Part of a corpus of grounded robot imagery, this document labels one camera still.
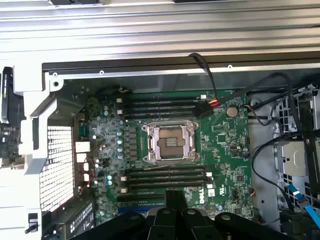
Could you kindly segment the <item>green Dell motherboard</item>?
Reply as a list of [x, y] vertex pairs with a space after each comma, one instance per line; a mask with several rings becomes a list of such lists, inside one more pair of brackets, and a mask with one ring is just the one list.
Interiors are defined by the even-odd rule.
[[[152, 99], [152, 98], [198, 98], [200, 101], [147, 101], [116, 103], [116, 98]], [[131, 187], [126, 183], [189, 181], [189, 180], [139, 180], [120, 181], [120, 177], [137, 176], [187, 176], [206, 175], [212, 189], [206, 187], [184, 187], [186, 203], [190, 208], [204, 210], [210, 218], [222, 212], [230, 212], [245, 218], [253, 215], [253, 204], [247, 199], [252, 184], [250, 167], [250, 138], [248, 113], [244, 109], [246, 97], [240, 96], [221, 105], [214, 105], [215, 93], [211, 90], [170, 91], [134, 93], [130, 90], [118, 90], [112, 93], [89, 97], [85, 107], [85, 125], [87, 137], [91, 143], [93, 165], [93, 192], [95, 197], [95, 220], [102, 224], [118, 217], [121, 207], [162, 208], [165, 205], [165, 193], [169, 190], [141, 190], [120, 193], [121, 187]], [[125, 108], [127, 104], [149, 103], [196, 103], [195, 106]], [[226, 108], [238, 107], [236, 117], [228, 117]], [[195, 108], [192, 112], [122, 114], [117, 110], [126, 109], [182, 109]], [[195, 117], [125, 119], [128, 115], [169, 115], [191, 114]], [[141, 129], [152, 122], [190, 120], [199, 124], [195, 131], [196, 152], [200, 158], [183, 164], [150, 164], [143, 161], [148, 154], [147, 133]], [[126, 171], [152, 169], [193, 169], [206, 168], [210, 171], [193, 174], [164, 175], [126, 175]], [[164, 194], [164, 199], [118, 202], [117, 196]]]

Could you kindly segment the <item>silver coin cell battery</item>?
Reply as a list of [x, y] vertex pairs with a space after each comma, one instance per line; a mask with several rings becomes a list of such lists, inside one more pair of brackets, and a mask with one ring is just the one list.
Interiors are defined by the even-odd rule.
[[229, 118], [235, 118], [239, 114], [239, 109], [236, 105], [229, 105], [225, 113]]

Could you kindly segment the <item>black RAM slot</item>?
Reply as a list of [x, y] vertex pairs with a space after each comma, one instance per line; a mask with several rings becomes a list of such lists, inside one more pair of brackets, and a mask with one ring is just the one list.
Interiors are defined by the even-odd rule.
[[160, 184], [147, 184], [147, 185], [134, 185], [134, 186], [126, 186], [121, 187], [119, 192], [121, 194], [126, 194], [132, 191], [153, 191], [153, 190], [180, 190], [182, 188], [207, 188], [213, 189], [213, 184], [200, 184], [200, 183], [192, 183], [192, 184], [172, 184], [172, 185], [160, 185]]
[[116, 103], [124, 102], [196, 102], [206, 100], [200, 97], [182, 97], [182, 98], [116, 98]]
[[164, 175], [164, 176], [121, 176], [121, 182], [128, 181], [160, 181], [160, 180], [207, 180], [210, 177], [206, 175], [196, 174], [196, 175]]
[[194, 118], [193, 114], [145, 114], [145, 115], [125, 115], [126, 120], [141, 120], [141, 119], [170, 119], [170, 118]]
[[209, 169], [207, 168], [166, 168], [166, 169], [149, 169], [149, 170], [128, 170], [125, 172], [126, 175], [130, 176], [142, 176], [142, 175], [166, 175], [166, 174], [171, 174], [171, 175], [186, 175], [186, 174], [193, 174], [193, 173], [205, 173], [205, 172], [210, 172]]
[[163, 113], [185, 113], [193, 112], [195, 108], [165, 108], [165, 109], [119, 109], [117, 113], [124, 115], [135, 114], [163, 114]]
[[126, 104], [124, 108], [127, 109], [135, 109], [135, 108], [171, 108], [171, 107], [194, 107], [196, 105], [196, 102], [171, 102], [171, 103], [162, 103], [162, 102], [156, 102], [156, 103], [144, 103], [144, 104]]
[[207, 184], [208, 181], [206, 179], [192, 179], [192, 180], [175, 180], [175, 181], [158, 181], [158, 182], [127, 182], [127, 186], [131, 186], [132, 188], [138, 188], [142, 186], [193, 186], [193, 185], [201, 185]]

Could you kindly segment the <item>long black expansion slot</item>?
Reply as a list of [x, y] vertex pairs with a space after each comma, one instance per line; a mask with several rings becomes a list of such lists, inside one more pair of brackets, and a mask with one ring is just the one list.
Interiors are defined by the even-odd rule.
[[163, 193], [156, 194], [134, 194], [134, 195], [118, 195], [118, 202], [134, 202], [134, 201], [148, 201], [148, 200], [163, 200], [165, 195]]

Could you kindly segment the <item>silver metal drive tray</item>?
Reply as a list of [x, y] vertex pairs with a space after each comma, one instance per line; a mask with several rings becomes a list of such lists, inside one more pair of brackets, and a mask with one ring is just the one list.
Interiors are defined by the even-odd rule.
[[305, 177], [308, 175], [305, 147], [302, 141], [287, 141], [281, 147], [281, 151], [284, 174], [292, 177]]

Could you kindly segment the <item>white parts rack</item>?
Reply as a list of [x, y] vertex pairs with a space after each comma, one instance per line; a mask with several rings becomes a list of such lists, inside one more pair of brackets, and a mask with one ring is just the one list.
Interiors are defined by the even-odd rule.
[[[41, 240], [42, 208], [40, 173], [48, 158], [48, 119], [57, 109], [55, 92], [64, 86], [56, 72], [37, 70], [34, 80], [18, 86], [18, 68], [13, 68], [13, 92], [23, 97], [24, 118], [20, 122], [18, 153], [22, 169], [0, 168], [0, 240]], [[25, 234], [28, 214], [40, 214], [37, 232]]]

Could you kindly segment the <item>metal CPU socket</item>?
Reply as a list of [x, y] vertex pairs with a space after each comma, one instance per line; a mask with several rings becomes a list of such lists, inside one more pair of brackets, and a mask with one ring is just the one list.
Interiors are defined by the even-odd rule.
[[196, 130], [200, 124], [191, 120], [156, 121], [145, 124], [147, 155], [142, 160], [153, 165], [188, 164], [197, 161]]

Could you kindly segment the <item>open grey PC case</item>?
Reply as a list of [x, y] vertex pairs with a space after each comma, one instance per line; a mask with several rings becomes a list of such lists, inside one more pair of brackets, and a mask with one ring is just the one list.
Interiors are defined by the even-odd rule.
[[[93, 165], [84, 108], [92, 96], [213, 91], [215, 107], [245, 97], [248, 114], [252, 222], [294, 240], [320, 240], [320, 61], [276, 60], [226, 67], [191, 54], [186, 62], [141, 59], [55, 64], [44, 73], [64, 80], [48, 118], [48, 157], [40, 174], [42, 217], [91, 196]], [[307, 176], [284, 174], [282, 146], [303, 142]]]

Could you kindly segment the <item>small black latch lever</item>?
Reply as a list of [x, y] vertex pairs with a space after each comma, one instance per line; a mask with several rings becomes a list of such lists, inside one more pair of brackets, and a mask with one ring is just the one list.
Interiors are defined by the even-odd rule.
[[27, 215], [27, 228], [24, 230], [25, 234], [37, 232], [40, 227], [41, 215], [38, 212], [32, 212]]

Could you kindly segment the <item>blue expansion slot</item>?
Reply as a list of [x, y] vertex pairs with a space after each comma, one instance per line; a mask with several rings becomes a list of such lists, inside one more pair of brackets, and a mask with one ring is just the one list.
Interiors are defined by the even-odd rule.
[[117, 209], [117, 213], [119, 215], [128, 213], [128, 212], [135, 212], [139, 214], [146, 214], [150, 209], [152, 209], [151, 206], [137, 206], [137, 207], [119, 207]]

